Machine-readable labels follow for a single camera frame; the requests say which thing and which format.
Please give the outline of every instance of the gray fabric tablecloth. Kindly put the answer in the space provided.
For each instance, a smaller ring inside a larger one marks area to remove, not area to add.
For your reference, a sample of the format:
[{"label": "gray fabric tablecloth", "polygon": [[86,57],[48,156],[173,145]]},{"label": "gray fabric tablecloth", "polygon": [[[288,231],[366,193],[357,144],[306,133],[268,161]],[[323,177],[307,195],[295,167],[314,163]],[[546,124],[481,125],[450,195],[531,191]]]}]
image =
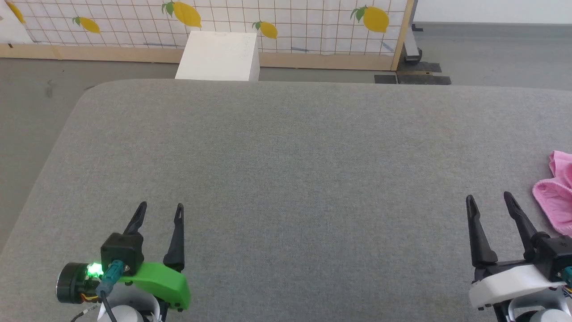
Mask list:
[{"label": "gray fabric tablecloth", "polygon": [[[502,198],[572,152],[572,93],[539,89],[129,80],[72,112],[0,257],[2,321],[68,321],[55,282],[149,203],[161,261],[185,205],[191,309],[169,321],[494,321],[468,304],[465,196],[492,248],[522,256]],[[91,313],[85,320],[95,320]]]}]

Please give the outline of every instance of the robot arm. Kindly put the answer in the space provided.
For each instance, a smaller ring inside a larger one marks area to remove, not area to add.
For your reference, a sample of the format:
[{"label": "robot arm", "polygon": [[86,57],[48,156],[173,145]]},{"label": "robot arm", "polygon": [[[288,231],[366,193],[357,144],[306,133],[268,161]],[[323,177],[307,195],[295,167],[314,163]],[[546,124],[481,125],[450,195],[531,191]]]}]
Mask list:
[{"label": "robot arm", "polygon": [[[517,224],[525,252],[523,259],[498,262],[480,224],[480,212],[472,195],[467,197],[471,260],[475,277],[469,299],[480,311],[492,307],[498,322],[572,322],[566,305],[572,282],[572,238],[551,238],[538,232],[513,195],[505,203]],[[543,307],[534,311],[532,307]],[[530,311],[516,315],[516,309]]]},{"label": "robot arm", "polygon": [[108,302],[100,307],[101,322],[164,322],[169,308],[179,312],[189,308],[189,285],[181,274],[185,268],[183,205],[177,206],[173,237],[163,263],[144,261],[143,236],[138,229],[146,208],[147,203],[142,202],[125,231],[107,238],[101,246],[102,264],[68,263],[62,269],[56,287],[60,302]]}]

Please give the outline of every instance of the green leaf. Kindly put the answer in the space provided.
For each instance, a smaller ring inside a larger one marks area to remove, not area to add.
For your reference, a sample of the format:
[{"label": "green leaf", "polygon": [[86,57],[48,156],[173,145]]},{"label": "green leaf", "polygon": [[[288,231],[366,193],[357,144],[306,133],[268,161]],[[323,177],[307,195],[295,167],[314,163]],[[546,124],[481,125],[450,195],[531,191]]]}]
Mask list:
[{"label": "green leaf", "polygon": [[360,19],[363,17],[363,15],[366,14],[366,8],[367,8],[367,7],[360,8],[360,9],[356,12],[356,18],[357,18],[357,21],[358,21],[358,22],[359,22]]},{"label": "green leaf", "polygon": [[356,13],[356,11],[358,11],[358,10],[359,10],[358,8],[355,8],[355,9],[352,11],[352,13],[349,15],[349,18],[350,18],[350,19],[353,18],[353,14]]},{"label": "green leaf", "polygon": [[165,9],[167,10],[167,13],[172,17],[173,11],[175,10],[175,6],[174,6],[173,1],[167,3],[167,7]]}]

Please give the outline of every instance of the green led light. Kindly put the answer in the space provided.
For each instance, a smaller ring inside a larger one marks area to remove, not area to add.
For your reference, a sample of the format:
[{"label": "green led light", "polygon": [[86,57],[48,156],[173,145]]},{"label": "green led light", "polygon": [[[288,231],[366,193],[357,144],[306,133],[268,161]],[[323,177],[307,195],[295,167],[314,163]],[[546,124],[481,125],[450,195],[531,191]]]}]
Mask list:
[{"label": "green led light", "polygon": [[99,277],[104,274],[103,268],[99,263],[93,263],[88,265],[88,276]]}]

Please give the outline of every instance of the lemon print fabric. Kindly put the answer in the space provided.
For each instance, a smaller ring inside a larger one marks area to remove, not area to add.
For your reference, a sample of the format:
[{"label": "lemon print fabric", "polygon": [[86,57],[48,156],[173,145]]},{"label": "lemon print fabric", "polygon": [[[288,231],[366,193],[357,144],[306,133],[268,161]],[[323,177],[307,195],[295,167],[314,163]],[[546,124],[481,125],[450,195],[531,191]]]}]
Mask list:
[{"label": "lemon print fabric", "polygon": [[387,30],[387,26],[390,25],[389,16],[380,8],[368,6],[356,8],[349,17],[352,18],[354,14],[358,22],[363,17],[364,26],[372,32],[384,33]]},{"label": "lemon print fabric", "polygon": [[20,12],[20,9],[18,9],[18,7],[16,7],[15,4],[10,3],[10,2],[6,2],[6,4],[12,10],[12,12],[16,16],[16,18],[18,18],[18,20],[20,20],[21,23],[26,23],[26,21],[24,21],[24,16],[22,15],[22,12]]},{"label": "lemon print fabric", "polygon": [[276,27],[270,22],[254,22],[252,26],[255,27],[256,30],[260,30],[260,32],[268,38],[276,39],[276,37],[278,37],[278,30],[276,30]]},{"label": "lemon print fabric", "polygon": [[77,23],[78,26],[84,27],[85,30],[98,34],[100,33],[100,27],[97,23],[89,18],[84,17],[75,17],[71,19],[74,23]]},{"label": "lemon print fabric", "polygon": [[186,24],[190,27],[199,27],[201,26],[201,15],[198,14],[197,10],[186,3],[182,2],[167,2],[163,3],[161,6],[161,12],[167,12],[171,17],[173,16],[173,12],[175,13],[175,17],[179,19],[180,22]]}]

